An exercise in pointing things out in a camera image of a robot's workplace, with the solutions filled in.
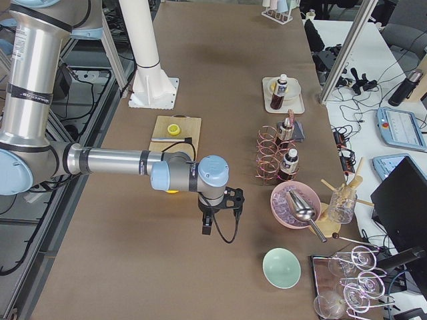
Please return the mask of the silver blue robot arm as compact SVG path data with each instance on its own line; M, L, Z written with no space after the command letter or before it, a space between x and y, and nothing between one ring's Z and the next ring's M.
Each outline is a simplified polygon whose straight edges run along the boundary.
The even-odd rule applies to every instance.
M182 152L94 149L45 136L61 46L70 37L100 39L101 7L100 1L11 2L17 26L1 123L1 194L22 193L64 174L147 175L156 190L196 192L208 228L234 196L223 158L195 162Z

